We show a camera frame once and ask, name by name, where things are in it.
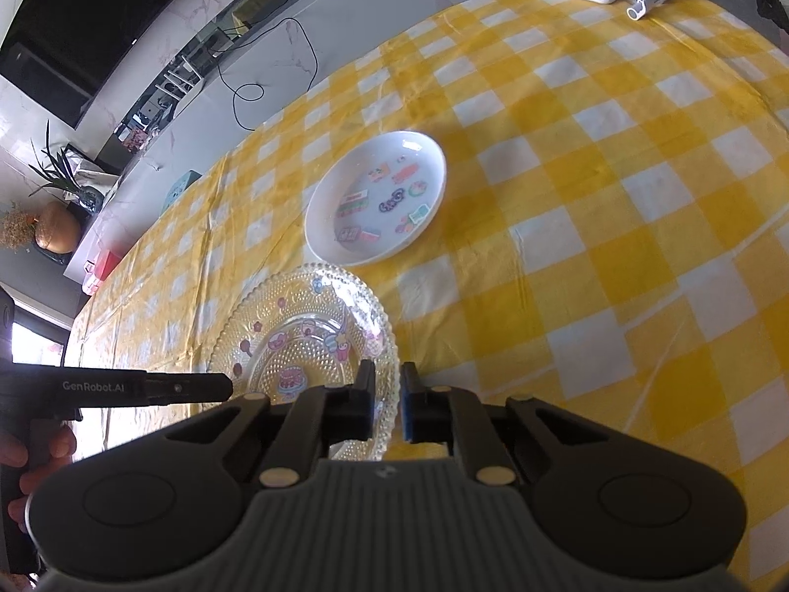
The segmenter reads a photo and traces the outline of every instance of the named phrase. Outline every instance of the dried flower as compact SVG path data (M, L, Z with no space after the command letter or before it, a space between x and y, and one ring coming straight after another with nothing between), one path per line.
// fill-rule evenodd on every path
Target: dried flower
M14 208L2 215L0 220L0 247L17 249L33 242L36 230L35 218L27 211Z

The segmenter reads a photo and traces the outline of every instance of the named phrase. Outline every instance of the white plate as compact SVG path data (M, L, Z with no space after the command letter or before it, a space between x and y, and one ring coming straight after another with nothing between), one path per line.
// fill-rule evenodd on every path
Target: white plate
M429 225L446 185L447 161L435 140L411 131L376 136L318 183L304 226L309 249L341 266L388 258Z

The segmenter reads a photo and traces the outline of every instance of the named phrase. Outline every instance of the ribbed gray surface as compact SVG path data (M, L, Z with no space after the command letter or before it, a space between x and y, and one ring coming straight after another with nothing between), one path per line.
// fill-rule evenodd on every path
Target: ribbed gray surface
M238 531L186 570L122 585L52 574L38 589L742 592L743 587L723 567L671 583L593 571L543 536L517 492L470 482L446 459L322 461L308 483L259 494Z

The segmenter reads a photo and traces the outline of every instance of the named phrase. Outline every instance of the orange vase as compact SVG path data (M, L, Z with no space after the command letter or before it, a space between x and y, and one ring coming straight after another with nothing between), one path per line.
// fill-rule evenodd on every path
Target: orange vase
M80 223L57 201L44 207L36 221L36 242L52 253L72 253L81 236Z

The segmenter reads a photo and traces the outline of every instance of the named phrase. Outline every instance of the gold screw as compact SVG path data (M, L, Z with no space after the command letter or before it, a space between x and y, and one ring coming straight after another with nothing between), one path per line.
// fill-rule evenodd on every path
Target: gold screw
M298 472L289 467L271 467L260 474L260 482L266 487L283 488L298 482Z
M515 472L509 467L490 465L476 473L476 480L483 485L508 485L515 481Z

